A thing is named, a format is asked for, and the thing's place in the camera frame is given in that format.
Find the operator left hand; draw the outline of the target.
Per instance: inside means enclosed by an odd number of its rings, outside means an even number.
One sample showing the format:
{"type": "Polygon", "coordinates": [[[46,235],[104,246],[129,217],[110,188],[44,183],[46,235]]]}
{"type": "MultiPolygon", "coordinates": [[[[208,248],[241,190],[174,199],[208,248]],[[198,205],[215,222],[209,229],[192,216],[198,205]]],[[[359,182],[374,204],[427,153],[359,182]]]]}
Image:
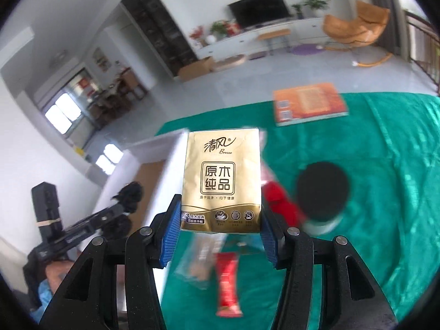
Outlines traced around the operator left hand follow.
{"type": "Polygon", "coordinates": [[[74,262],[70,260],[55,261],[45,267],[45,275],[48,280],[51,293],[55,294],[74,262]]]}

